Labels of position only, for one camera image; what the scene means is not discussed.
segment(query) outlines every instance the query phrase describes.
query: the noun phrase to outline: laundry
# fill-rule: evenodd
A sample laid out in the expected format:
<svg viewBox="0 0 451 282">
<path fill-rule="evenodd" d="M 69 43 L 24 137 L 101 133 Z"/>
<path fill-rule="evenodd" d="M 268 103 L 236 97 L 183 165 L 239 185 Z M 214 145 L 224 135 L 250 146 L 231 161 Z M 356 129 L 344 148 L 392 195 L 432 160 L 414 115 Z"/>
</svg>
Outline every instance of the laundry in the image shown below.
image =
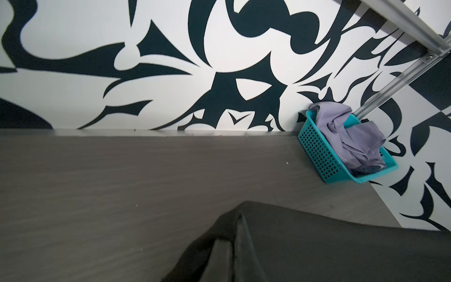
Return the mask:
<svg viewBox="0 0 451 282">
<path fill-rule="evenodd" d="M 314 103 L 310 110 L 317 112 L 316 126 L 352 175 L 367 175 L 387 167 L 379 152 L 386 139 L 374 122 L 345 129 L 352 109 L 336 102 Z"/>
</svg>

